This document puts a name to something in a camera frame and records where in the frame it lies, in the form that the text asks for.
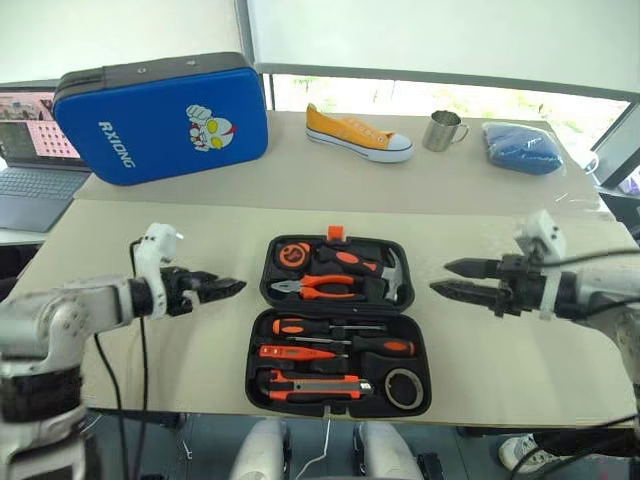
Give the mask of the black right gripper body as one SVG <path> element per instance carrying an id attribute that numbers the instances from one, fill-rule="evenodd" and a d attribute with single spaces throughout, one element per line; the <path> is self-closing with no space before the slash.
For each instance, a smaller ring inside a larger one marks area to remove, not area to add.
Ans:
<path id="1" fill-rule="evenodd" d="M 499 280 L 493 312 L 498 317 L 538 310 L 545 287 L 540 268 L 523 255 L 504 255 L 496 269 Z"/>

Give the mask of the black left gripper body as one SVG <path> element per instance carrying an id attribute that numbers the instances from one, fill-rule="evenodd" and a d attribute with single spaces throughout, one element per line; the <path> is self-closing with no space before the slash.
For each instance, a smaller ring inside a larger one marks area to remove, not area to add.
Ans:
<path id="1" fill-rule="evenodd" d="M 196 291 L 200 283 L 194 272 L 180 267 L 163 267 L 161 279 L 166 293 L 166 314 L 181 316 L 193 311 L 193 301 L 186 295 Z"/>

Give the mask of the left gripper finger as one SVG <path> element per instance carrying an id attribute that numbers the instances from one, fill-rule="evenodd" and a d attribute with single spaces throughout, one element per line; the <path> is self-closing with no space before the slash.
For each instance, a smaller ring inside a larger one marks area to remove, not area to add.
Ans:
<path id="1" fill-rule="evenodd" d="M 214 302 L 233 297 L 246 286 L 244 281 L 213 281 L 202 283 L 196 288 L 200 302 Z"/>
<path id="2" fill-rule="evenodd" d="M 191 286 L 231 286 L 235 283 L 233 278 L 222 278 L 204 271 L 190 272 L 189 278 Z"/>

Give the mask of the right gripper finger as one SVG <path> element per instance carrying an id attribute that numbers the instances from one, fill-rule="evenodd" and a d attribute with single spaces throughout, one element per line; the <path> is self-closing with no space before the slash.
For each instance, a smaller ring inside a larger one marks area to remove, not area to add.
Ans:
<path id="1" fill-rule="evenodd" d="M 498 289 L 495 287 L 476 285 L 473 282 L 460 280 L 432 282 L 430 288 L 450 300 L 480 306 L 494 306 L 498 297 Z"/>
<path id="2" fill-rule="evenodd" d="M 444 268 L 465 278 L 498 278 L 500 260 L 460 258 L 450 261 Z"/>

